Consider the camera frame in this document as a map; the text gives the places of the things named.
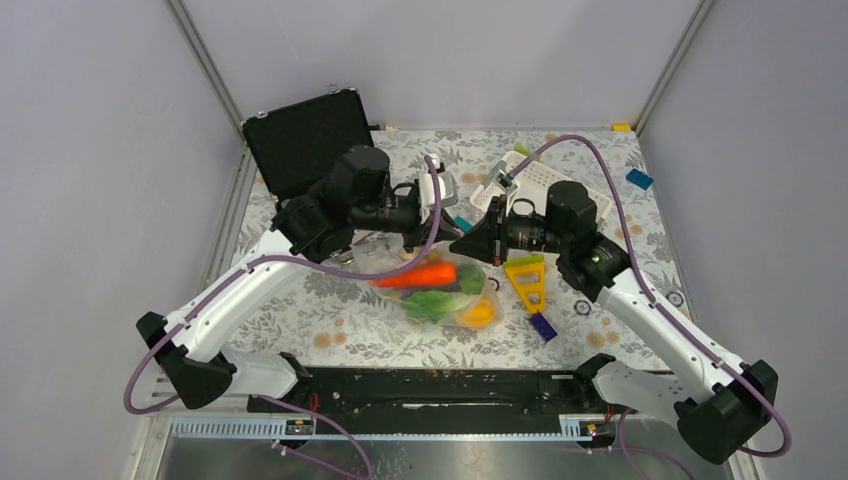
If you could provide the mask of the white plastic basket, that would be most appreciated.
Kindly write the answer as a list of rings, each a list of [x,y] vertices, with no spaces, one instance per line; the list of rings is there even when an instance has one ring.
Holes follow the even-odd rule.
[[[519,200],[517,213],[521,215],[529,214],[531,211],[530,202],[532,202],[535,206],[535,212],[544,215],[548,188],[558,181],[572,181],[572,178],[542,165],[539,161],[534,161],[517,175],[511,190],[504,190],[496,182],[496,177],[501,173],[510,172],[525,158],[526,156],[522,152],[514,150],[504,154],[486,179],[474,190],[470,197],[471,206],[480,214],[484,214],[494,197],[506,194],[508,210],[511,210],[514,202]]]

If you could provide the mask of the green cucumber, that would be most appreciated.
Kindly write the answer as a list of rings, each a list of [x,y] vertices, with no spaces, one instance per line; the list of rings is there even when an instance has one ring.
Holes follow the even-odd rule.
[[[458,266],[458,282],[463,294],[479,295],[488,283],[485,272],[475,264],[462,263]]]

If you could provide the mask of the yellow bell pepper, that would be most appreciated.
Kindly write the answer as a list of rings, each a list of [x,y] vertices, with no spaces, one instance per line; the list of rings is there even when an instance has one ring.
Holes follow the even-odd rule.
[[[487,296],[457,316],[457,324],[466,328],[484,328],[495,322],[498,316],[498,307]]]

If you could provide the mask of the orange carrot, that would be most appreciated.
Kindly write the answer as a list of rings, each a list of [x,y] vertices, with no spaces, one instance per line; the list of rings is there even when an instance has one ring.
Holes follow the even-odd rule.
[[[419,265],[390,278],[372,280],[378,288],[410,288],[450,284],[458,280],[458,266],[449,262]]]

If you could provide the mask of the clear zip top bag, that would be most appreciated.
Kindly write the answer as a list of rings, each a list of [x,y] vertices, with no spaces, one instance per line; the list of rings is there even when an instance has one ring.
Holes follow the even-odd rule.
[[[394,271],[418,253],[406,252],[397,236],[372,237],[352,247],[354,266],[365,274]],[[499,284],[477,261],[451,253],[444,244],[433,246],[411,270],[369,284],[418,324],[484,329],[503,318]]]

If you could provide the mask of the green lettuce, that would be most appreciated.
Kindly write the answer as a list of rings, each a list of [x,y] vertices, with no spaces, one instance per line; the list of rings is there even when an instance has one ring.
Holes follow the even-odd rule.
[[[420,323],[438,324],[454,320],[475,297],[462,292],[418,291],[401,302],[406,315]]]

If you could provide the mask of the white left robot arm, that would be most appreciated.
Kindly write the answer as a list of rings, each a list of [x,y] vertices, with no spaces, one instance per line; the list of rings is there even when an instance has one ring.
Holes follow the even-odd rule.
[[[306,269],[348,279],[362,274],[325,265],[348,248],[356,231],[400,233],[420,263],[432,246],[455,239],[446,209],[458,201],[455,177],[434,157],[425,171],[403,184],[399,197],[390,184],[390,159],[372,146],[341,155],[329,173],[304,194],[284,201],[271,226],[248,253],[201,294],[167,315],[148,312],[136,328],[149,348],[124,393],[131,413],[140,373],[156,362],[175,390],[173,398],[190,409],[210,405],[226,394],[272,397],[296,411],[309,401],[307,372],[290,354],[233,350],[226,342],[285,283]]]

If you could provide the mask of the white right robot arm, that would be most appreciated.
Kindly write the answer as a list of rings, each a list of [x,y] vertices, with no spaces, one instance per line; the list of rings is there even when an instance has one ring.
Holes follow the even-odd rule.
[[[635,409],[675,427],[704,460],[724,463],[772,419],[777,372],[728,351],[659,296],[628,253],[599,231],[596,216],[582,184],[559,181],[542,214],[512,213],[505,196],[493,198],[484,218],[449,249],[495,266],[512,250],[557,253],[565,282],[624,322],[672,372],[641,372],[597,354],[575,372],[577,405]]]

